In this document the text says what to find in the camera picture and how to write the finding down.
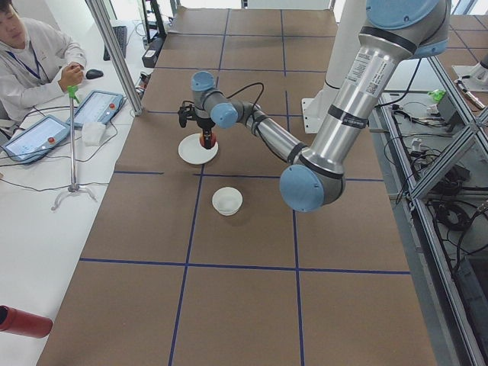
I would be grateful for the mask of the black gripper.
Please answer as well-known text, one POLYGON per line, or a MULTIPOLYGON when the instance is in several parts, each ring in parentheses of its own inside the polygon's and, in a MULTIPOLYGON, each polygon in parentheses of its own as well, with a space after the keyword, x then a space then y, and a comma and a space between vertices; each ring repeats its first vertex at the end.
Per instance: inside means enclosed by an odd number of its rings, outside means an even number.
POLYGON ((211 149, 211 131, 214 122, 211 118, 197 117, 197 125, 202 129, 201 144, 205 149, 211 149))

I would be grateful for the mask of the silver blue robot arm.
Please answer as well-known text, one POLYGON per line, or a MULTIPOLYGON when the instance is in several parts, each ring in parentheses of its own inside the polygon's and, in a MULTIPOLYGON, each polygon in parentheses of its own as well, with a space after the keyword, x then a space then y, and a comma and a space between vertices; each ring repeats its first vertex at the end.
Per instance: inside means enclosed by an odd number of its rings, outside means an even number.
POLYGON ((395 69, 406 59, 436 56, 448 43, 450 1, 366 1, 360 9, 364 23, 358 31, 358 53, 310 146, 275 123, 256 103, 226 98, 205 71, 193 74, 193 101, 180 107, 179 123, 196 121, 206 149, 214 145, 214 126, 243 124, 289 163, 279 183, 289 207, 310 212, 336 201, 345 189, 345 157, 367 126, 395 69))

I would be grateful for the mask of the person's right hand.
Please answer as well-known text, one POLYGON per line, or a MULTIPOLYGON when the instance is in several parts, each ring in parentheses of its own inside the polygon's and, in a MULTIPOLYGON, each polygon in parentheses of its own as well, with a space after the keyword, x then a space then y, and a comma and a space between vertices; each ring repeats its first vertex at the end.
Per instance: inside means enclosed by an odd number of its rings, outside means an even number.
POLYGON ((78 63, 67 65, 61 73, 58 84, 63 92, 66 92, 69 86, 76 86, 82 83, 84 78, 84 67, 78 63))

